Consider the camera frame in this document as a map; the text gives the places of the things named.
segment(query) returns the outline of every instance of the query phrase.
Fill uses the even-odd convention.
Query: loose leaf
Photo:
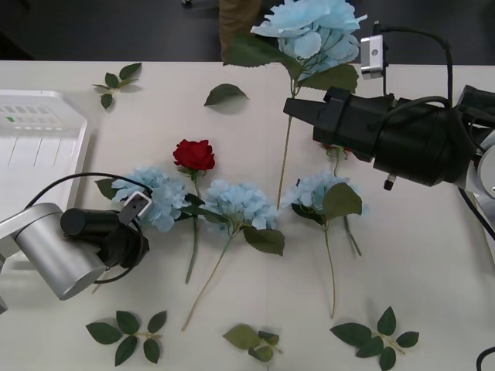
[[[160,330],[163,327],[165,322],[167,322],[167,312],[161,311],[160,313],[157,313],[152,317],[152,319],[149,320],[148,331],[151,332],[152,334],[156,333],[158,330]]]
[[[261,344],[258,334],[248,325],[237,325],[224,335],[224,338],[233,346],[248,350]]]
[[[356,91],[357,72],[350,64],[340,64],[326,71],[315,73],[314,75],[299,81],[299,86],[312,87],[313,89],[328,90],[331,87]]]
[[[141,65],[142,63],[129,64],[128,66],[122,68],[118,76],[121,78],[121,80],[127,80],[129,77],[131,77],[134,73],[136,73],[139,70],[139,67],[141,67]]]
[[[103,108],[105,110],[111,106],[111,102],[113,102],[113,101],[114,101],[114,98],[112,97],[111,94],[103,94],[101,96],[101,105],[103,106]]]
[[[122,332],[133,335],[139,330],[138,319],[128,311],[117,311],[117,323]]]
[[[388,346],[380,355],[381,371],[388,371],[395,365],[395,351]]]
[[[302,66],[290,56],[260,39],[249,35],[236,35],[232,40],[224,65],[259,67],[269,63],[281,63],[292,79],[299,76]]]
[[[136,350],[137,345],[138,338],[134,335],[130,335],[125,338],[124,341],[118,345],[117,352],[115,353],[115,366],[121,365],[127,361]]]
[[[100,193],[106,197],[109,200],[114,199],[115,195],[117,194],[117,189],[111,188],[111,185],[115,182],[115,179],[102,179],[102,180],[97,180],[95,183],[100,190]]]
[[[108,323],[90,323],[89,325],[86,325],[86,328],[91,336],[93,336],[93,339],[100,344],[113,344],[114,342],[118,342],[122,337],[122,333]]]
[[[268,345],[257,349],[249,348],[247,353],[262,362],[269,362],[273,358],[273,349]]]
[[[324,215],[319,215],[316,212],[307,211],[309,208],[297,203],[293,203],[291,207],[292,210],[294,210],[294,213],[302,216],[303,218],[314,220],[320,226],[324,226],[326,224],[326,217]]]
[[[215,104],[222,103],[225,100],[229,100],[233,97],[244,97],[248,98],[246,93],[232,85],[231,83],[222,83],[210,91],[210,95],[205,102],[205,106],[213,106]]]
[[[363,201],[346,183],[335,184],[323,198],[323,212],[329,220],[363,212]]]
[[[375,336],[364,344],[356,354],[359,358],[368,358],[379,355],[384,350],[384,341],[380,336]]]
[[[146,359],[149,362],[158,363],[160,358],[160,347],[154,339],[148,339],[143,344]]]
[[[113,73],[107,73],[105,75],[105,83],[109,87],[116,88],[118,85],[118,78]]]
[[[419,332],[409,331],[403,333],[396,340],[397,344],[402,348],[411,348],[418,343]]]
[[[388,307],[381,318],[378,320],[378,332],[390,336],[394,333],[397,322],[395,320],[395,313],[392,307]]]
[[[256,250],[267,254],[284,256],[285,237],[279,230],[257,230],[246,228],[244,238]]]
[[[120,83],[118,83],[117,88],[124,87],[125,85],[129,85],[130,83],[134,83],[138,79],[127,79],[127,80],[122,80]]]
[[[330,331],[346,344],[358,348],[371,340],[371,330],[359,323],[344,323],[331,328]]]

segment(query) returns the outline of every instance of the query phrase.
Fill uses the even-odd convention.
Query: wire
[[[110,284],[111,282],[115,282],[117,280],[120,280],[121,278],[123,278],[123,277],[127,276],[129,273],[131,273],[131,271],[138,265],[139,258],[145,249],[145,236],[143,235],[141,227],[139,226],[139,224],[135,220],[132,220],[132,225],[134,225],[134,227],[136,228],[136,230],[139,233],[139,252],[138,252],[138,255],[136,255],[136,259],[131,264],[131,266],[129,268],[127,268],[126,271],[122,272],[117,277],[109,278],[107,280],[95,281],[94,282],[95,284]]]
[[[80,173],[77,173],[77,174],[72,174],[72,175],[64,176],[63,178],[60,178],[60,179],[56,180],[55,182],[53,182],[52,184],[48,185],[44,190],[42,190],[40,193],[38,193],[34,197],[34,199],[32,199],[27,204],[27,206],[25,207],[24,210],[26,210],[29,207],[33,206],[39,199],[41,199],[45,195],[45,193],[47,193],[48,191],[50,191],[54,186],[58,186],[60,183],[65,182],[66,180],[70,180],[70,179],[74,179],[74,178],[82,178],[82,177],[85,177],[85,176],[103,176],[105,178],[125,180],[126,182],[129,182],[129,183],[132,183],[132,184],[134,184],[136,186],[140,186],[140,187],[144,188],[149,195],[151,195],[153,193],[153,190],[151,188],[149,188],[147,185],[144,185],[144,184],[142,184],[140,182],[136,182],[135,180],[132,180],[132,179],[129,179],[129,178],[125,178],[124,176],[115,175],[115,174],[109,174],[109,173],[106,173],[106,172],[80,172]]]

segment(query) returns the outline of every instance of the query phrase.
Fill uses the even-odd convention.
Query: person's leg
[[[236,33],[248,33],[258,17],[261,0],[220,0],[222,59]]]

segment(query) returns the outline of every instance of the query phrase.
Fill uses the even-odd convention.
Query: artificial flower
[[[180,209],[190,205],[185,200],[187,191],[184,183],[179,179],[168,177],[159,168],[137,168],[126,177],[143,183],[153,190],[153,206],[142,220],[145,225],[155,226],[162,232],[167,232],[173,227],[175,219],[181,215]],[[134,192],[143,190],[138,185],[120,179],[113,182],[112,188],[118,189],[113,198],[115,202],[123,201]]]

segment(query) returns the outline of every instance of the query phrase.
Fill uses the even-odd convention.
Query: dark floor
[[[495,0],[351,3],[369,17],[358,38],[379,19],[442,35],[454,64],[495,65]],[[218,0],[193,0],[191,9],[180,0],[0,0],[0,6],[0,32],[35,60],[220,60]],[[429,39],[390,34],[387,40],[391,63],[445,62]]]

